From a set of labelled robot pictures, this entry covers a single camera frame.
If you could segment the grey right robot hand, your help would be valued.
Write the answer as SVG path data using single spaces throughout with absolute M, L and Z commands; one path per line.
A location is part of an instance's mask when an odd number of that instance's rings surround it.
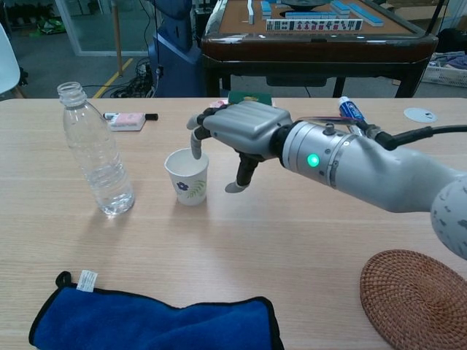
M 252 180 L 259 163 L 281 158 L 282 149 L 293 121 L 290 113 L 256 101 L 209 107 L 192 116 L 190 147 L 195 159 L 201 158 L 201 142 L 213 138 L 233 148 L 240 158 L 236 179 L 225 188 L 240 193 Z

